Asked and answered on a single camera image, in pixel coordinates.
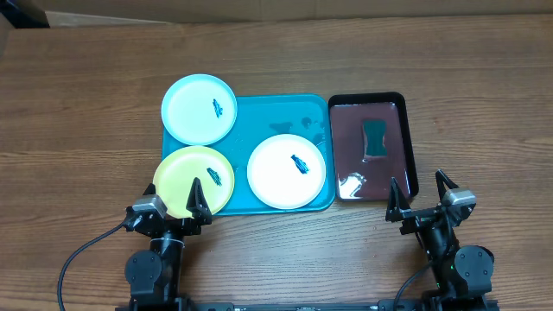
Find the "blue tray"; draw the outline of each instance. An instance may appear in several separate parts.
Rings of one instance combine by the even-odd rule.
[[[321,211],[336,196],[334,158],[328,105],[314,94],[236,97],[238,114],[231,131],[209,147],[218,150],[234,168],[234,192],[218,216]],[[321,151],[327,164],[327,178],[317,197],[304,207],[280,210],[264,204],[251,191],[246,168],[253,150],[265,139],[278,134],[307,138]],[[163,129],[162,159],[187,147]]]

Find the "tray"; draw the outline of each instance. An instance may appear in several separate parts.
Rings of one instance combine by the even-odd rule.
[[[336,183],[338,197],[341,200],[387,200],[392,176],[407,197],[417,195],[419,186],[404,97],[397,92],[334,95],[328,105],[334,166],[336,177],[340,178]],[[373,126],[378,126],[377,122],[384,121],[388,155],[367,159],[361,143],[362,124],[372,122]]]
[[[218,150],[234,169],[234,192],[217,216],[321,211],[329,207],[336,195],[334,156],[330,139],[328,105],[314,94],[290,94],[236,97],[238,115],[231,131],[220,141],[209,145]],[[306,206],[281,210],[265,205],[251,191],[246,168],[253,150],[265,139],[279,134],[307,138],[321,151],[327,165],[327,177],[319,195]],[[187,147],[163,129],[162,159]]]

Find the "blue marker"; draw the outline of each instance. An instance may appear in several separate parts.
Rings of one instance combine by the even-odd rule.
[[[211,178],[213,179],[213,181],[215,181],[215,185],[217,186],[221,186],[222,183],[221,183],[221,178],[219,177],[219,174],[217,174],[217,172],[215,172],[214,170],[212,170],[211,168],[208,168],[207,169],[207,172],[209,173],[209,175],[211,176]]]
[[[300,159],[296,155],[292,155],[292,160],[294,160],[294,162],[296,163],[297,169],[299,169],[300,172],[302,172],[302,174],[307,174],[308,173],[308,171],[309,171],[308,165],[305,164],[305,162],[302,161],[302,159]]]
[[[223,107],[219,105],[217,99],[215,98],[213,99],[213,108],[215,108],[215,115],[217,116],[217,118],[223,115]]]

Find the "black tray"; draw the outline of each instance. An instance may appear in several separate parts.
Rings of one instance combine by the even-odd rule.
[[[334,95],[329,99],[328,105],[337,197],[341,200],[387,200],[392,176],[398,179],[406,196],[417,195],[419,186],[404,97],[398,92]],[[366,145],[359,136],[366,137],[362,126],[371,119],[385,121],[383,145],[389,148],[390,154],[380,157],[365,155],[363,146]],[[364,170],[364,173],[357,174],[356,169]],[[397,176],[400,175],[398,172],[402,172],[404,176]]]

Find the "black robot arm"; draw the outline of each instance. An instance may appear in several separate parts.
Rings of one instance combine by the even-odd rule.
[[[170,219],[167,207],[150,184],[143,196],[126,209],[124,221],[102,236],[81,246],[67,259],[58,283],[58,303],[63,308],[61,286],[71,260],[86,247],[109,236],[119,228],[136,231],[150,238],[149,250],[133,254],[126,266],[130,284],[128,306],[117,311],[499,311],[496,301],[485,294],[492,290],[493,254],[481,246],[462,246],[453,228],[467,219],[476,206],[476,197],[459,188],[441,170],[436,172],[440,201],[435,207],[411,210],[395,179],[386,210],[386,221],[402,222],[402,234],[415,233],[429,263],[410,278],[394,300],[360,304],[248,305],[232,303],[194,304],[179,292],[181,259],[186,236],[201,234],[203,225],[212,223],[199,179],[194,179],[186,208],[192,218]],[[424,292],[421,299],[401,300],[403,290],[426,269],[432,269],[437,289]]]
[[[440,196],[436,207],[412,211],[392,178],[386,211],[386,221],[402,222],[402,234],[415,233],[434,272],[438,289],[423,293],[423,310],[499,310],[496,301],[485,298],[492,291],[493,254],[481,246],[460,247],[453,231],[474,210],[476,196],[441,170],[435,177]]]

